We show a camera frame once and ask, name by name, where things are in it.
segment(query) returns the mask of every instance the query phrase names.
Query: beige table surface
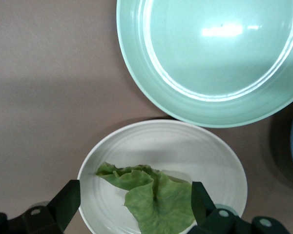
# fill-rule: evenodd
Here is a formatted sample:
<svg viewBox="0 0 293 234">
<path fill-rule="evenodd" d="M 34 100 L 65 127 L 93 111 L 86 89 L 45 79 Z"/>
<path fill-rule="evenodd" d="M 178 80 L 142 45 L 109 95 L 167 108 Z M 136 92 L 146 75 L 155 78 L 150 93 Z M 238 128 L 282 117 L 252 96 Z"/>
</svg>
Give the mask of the beige table surface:
<svg viewBox="0 0 293 234">
<path fill-rule="evenodd" d="M 125 66 L 116 0 L 0 0 L 0 212 L 13 218 L 49 201 L 107 134 L 165 115 Z M 209 130 L 245 168 L 243 218 L 271 216 L 293 234 L 292 115 L 293 105 L 254 124 Z M 79 212 L 65 233 L 90 233 Z"/>
</svg>

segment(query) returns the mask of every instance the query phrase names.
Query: lettuce leaf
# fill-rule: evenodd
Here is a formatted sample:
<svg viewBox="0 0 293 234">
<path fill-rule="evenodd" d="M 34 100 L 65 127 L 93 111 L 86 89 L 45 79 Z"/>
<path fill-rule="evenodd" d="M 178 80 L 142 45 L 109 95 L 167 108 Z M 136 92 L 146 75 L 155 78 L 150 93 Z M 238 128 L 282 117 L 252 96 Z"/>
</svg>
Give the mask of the lettuce leaf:
<svg viewBox="0 0 293 234">
<path fill-rule="evenodd" d="M 117 168 L 103 163 L 96 175 L 128 190 L 125 206 L 138 221 L 141 234 L 178 234 L 194 222 L 191 184 L 148 165 Z"/>
</svg>

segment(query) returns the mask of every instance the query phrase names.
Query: table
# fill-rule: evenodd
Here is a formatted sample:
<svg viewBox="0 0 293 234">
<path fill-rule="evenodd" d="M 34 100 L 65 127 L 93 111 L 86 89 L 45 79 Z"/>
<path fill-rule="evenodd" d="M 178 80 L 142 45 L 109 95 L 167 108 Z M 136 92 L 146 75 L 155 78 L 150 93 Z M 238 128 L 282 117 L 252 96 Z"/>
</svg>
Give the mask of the table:
<svg viewBox="0 0 293 234">
<path fill-rule="evenodd" d="M 165 116 L 125 66 L 116 0 L 0 0 L 0 212 L 13 218 L 49 201 L 103 137 Z M 292 116 L 293 104 L 257 123 L 208 130 L 244 166 L 243 219 L 271 216 L 293 234 Z M 79 212 L 65 233 L 90 233 Z"/>
</svg>

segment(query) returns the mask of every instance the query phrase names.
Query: mint green plate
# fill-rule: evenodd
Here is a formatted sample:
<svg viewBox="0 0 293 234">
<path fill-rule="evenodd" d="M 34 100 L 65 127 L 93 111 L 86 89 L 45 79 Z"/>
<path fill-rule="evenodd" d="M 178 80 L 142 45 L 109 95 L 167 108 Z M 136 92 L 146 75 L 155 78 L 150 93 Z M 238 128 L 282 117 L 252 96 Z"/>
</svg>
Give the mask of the mint green plate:
<svg viewBox="0 0 293 234">
<path fill-rule="evenodd" d="M 125 63 L 161 110 L 234 127 L 293 101 L 293 0 L 118 0 Z"/>
</svg>

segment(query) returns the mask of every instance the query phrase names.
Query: white plate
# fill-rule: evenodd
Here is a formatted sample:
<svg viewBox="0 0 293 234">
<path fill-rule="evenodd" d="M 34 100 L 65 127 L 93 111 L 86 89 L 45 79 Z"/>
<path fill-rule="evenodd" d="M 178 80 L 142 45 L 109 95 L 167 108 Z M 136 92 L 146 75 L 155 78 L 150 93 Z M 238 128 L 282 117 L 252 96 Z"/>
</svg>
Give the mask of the white plate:
<svg viewBox="0 0 293 234">
<path fill-rule="evenodd" d="M 117 167 L 148 164 L 189 182 L 201 181 L 215 204 L 232 207 L 239 216 L 244 211 L 246 176 L 238 157 L 224 141 L 188 123 L 149 120 L 105 137 L 81 166 L 79 210 L 94 234 L 140 233 L 137 221 L 124 206 L 127 191 L 94 175 L 105 161 Z"/>
</svg>

